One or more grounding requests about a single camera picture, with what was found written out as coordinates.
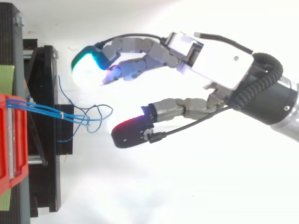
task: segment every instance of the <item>metal bracket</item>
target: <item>metal bracket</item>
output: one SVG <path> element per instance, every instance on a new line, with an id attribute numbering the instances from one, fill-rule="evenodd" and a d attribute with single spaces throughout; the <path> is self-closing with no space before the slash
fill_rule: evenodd
<path id="1" fill-rule="evenodd" d="M 218 106 L 219 108 L 224 107 L 233 92 L 216 83 L 211 83 L 205 86 L 204 89 L 214 89 L 214 92 L 212 92 L 207 99 L 208 108 L 212 108 L 214 106 Z"/>

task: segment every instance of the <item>black cable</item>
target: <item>black cable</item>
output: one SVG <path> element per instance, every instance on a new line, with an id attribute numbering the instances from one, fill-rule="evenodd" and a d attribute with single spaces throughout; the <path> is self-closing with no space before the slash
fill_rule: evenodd
<path id="1" fill-rule="evenodd" d="M 159 37 L 157 35 L 152 35 L 152 34 L 123 34 L 123 35 L 115 36 L 115 37 L 109 38 L 105 41 L 96 43 L 95 46 L 99 49 L 102 49 L 105 44 L 107 44 L 108 42 L 112 41 L 115 38 L 123 38 L 123 37 L 130 37 L 130 36 L 145 36 L 145 37 L 155 38 L 155 39 L 158 39 L 160 41 L 160 43 L 162 43 L 162 44 L 164 44 L 166 41 L 165 37 Z"/>
<path id="2" fill-rule="evenodd" d="M 217 111 L 215 111 L 215 112 L 213 112 L 213 113 L 208 114 L 207 116 L 203 117 L 202 119 L 199 119 L 199 120 L 197 120 L 197 121 L 194 121 L 194 122 L 192 122 L 192 123 L 190 123 L 190 124 L 188 124 L 188 125 L 179 127 L 179 128 L 174 129 L 174 130 L 172 130 L 172 131 L 166 132 L 166 136 L 171 135 L 171 134 L 174 134 L 174 133 L 177 133 L 177 132 L 180 132 L 180 131 L 183 131 L 183 130 L 189 128 L 189 127 L 192 127 L 192 126 L 197 125 L 197 124 L 199 124 L 199 123 L 201 123 L 201 122 L 203 122 L 203 121 L 205 121 L 205 120 L 208 120 L 208 119 L 212 118 L 212 117 L 215 116 L 216 114 L 219 114 L 219 113 L 221 113 L 221 112 L 227 111 L 227 110 L 229 110 L 229 109 L 232 109 L 232 108 L 231 108 L 230 106 L 221 108 L 221 109 L 219 109 L 219 110 L 217 110 Z"/>
<path id="3" fill-rule="evenodd" d="M 255 53 L 252 56 L 254 57 L 255 62 L 259 62 L 263 65 L 270 65 L 272 69 L 268 71 L 264 77 L 252 82 L 241 90 L 237 90 L 238 92 L 236 96 L 233 97 L 228 103 L 228 105 L 237 110 L 244 108 L 261 92 L 274 85 L 282 77 L 284 71 L 281 63 L 271 55 L 265 53 Z"/>
<path id="4" fill-rule="evenodd" d="M 221 113 L 221 112 L 227 111 L 227 110 L 229 110 L 229 109 L 232 109 L 232 107 L 230 107 L 230 106 L 224 107 L 224 108 L 219 109 L 219 110 L 217 110 L 217 111 L 215 111 L 215 112 L 213 112 L 213 113 L 208 114 L 207 116 L 203 117 L 202 119 L 199 119 L 199 120 L 194 121 L 194 122 L 192 122 L 192 123 L 190 123 L 190 124 L 188 124 L 188 125 L 179 127 L 179 128 L 177 128 L 177 129 L 174 129 L 174 130 L 169 131 L 169 132 L 157 132 L 157 133 L 153 133 L 153 134 L 151 134 L 151 135 L 148 134 L 149 142 L 150 142 L 150 143 L 154 143 L 154 142 L 160 141 L 160 140 L 162 140 L 163 138 L 167 137 L 168 135 L 171 135 L 171 134 L 174 134 L 174 133 L 178 133 L 178 132 L 180 132 L 180 131 L 183 131 L 183 130 L 189 128 L 189 127 L 192 127 L 192 126 L 197 125 L 197 124 L 199 124 L 199 123 L 201 123 L 201 122 L 203 122 L 203 121 L 205 121 L 205 120 L 208 120 L 208 119 L 212 118 L 212 117 L 215 116 L 216 114 L 219 114 L 219 113 Z"/>
<path id="5" fill-rule="evenodd" d="M 228 39 L 226 37 L 223 37 L 221 35 L 215 35 L 215 34 L 203 34 L 203 33 L 200 33 L 200 36 L 199 38 L 201 39 L 207 39 L 207 40 L 216 40 L 216 41 L 221 41 L 221 42 L 224 42 L 224 43 L 228 43 L 244 52 L 246 52 L 247 54 L 250 54 L 252 55 L 253 53 L 253 50 L 250 50 L 249 48 L 246 48 L 244 47 L 243 45 L 237 43 L 236 41 L 233 41 L 231 39 Z"/>

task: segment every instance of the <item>silver metal cylinder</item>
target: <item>silver metal cylinder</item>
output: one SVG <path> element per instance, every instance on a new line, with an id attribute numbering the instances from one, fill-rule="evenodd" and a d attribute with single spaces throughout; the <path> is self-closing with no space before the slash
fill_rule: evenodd
<path id="1" fill-rule="evenodd" d="M 299 94 L 297 94 L 297 100 L 294 107 L 290 110 L 290 113 L 280 122 L 271 125 L 271 128 L 297 142 L 299 142 Z"/>
<path id="2" fill-rule="evenodd" d="M 37 165 L 42 164 L 41 157 L 39 155 L 29 155 L 28 156 L 28 164 L 29 165 Z"/>

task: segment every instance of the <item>coiled black cable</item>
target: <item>coiled black cable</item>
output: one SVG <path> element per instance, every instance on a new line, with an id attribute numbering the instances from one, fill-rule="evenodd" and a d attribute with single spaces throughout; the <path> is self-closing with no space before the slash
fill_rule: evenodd
<path id="1" fill-rule="evenodd" d="M 237 95 L 230 100 L 228 105 L 240 110 L 244 108 L 249 102 L 255 99 L 261 92 L 274 85 L 283 74 L 283 66 L 281 63 L 271 55 L 265 53 L 255 53 L 252 55 L 255 62 L 264 65 L 270 65 L 272 69 L 267 74 L 252 82 L 245 88 L 239 90 Z"/>

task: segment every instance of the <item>screw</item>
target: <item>screw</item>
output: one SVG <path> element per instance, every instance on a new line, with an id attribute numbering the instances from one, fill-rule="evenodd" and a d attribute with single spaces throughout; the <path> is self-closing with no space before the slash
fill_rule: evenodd
<path id="1" fill-rule="evenodd" d="M 56 51 L 56 50 L 53 51 L 53 58 L 56 59 L 56 60 L 59 58 L 58 51 Z"/>
<path id="2" fill-rule="evenodd" d="M 285 107 L 284 107 L 284 110 L 285 110 L 285 111 L 288 111 L 289 109 L 290 109 L 290 106 L 285 106 Z"/>

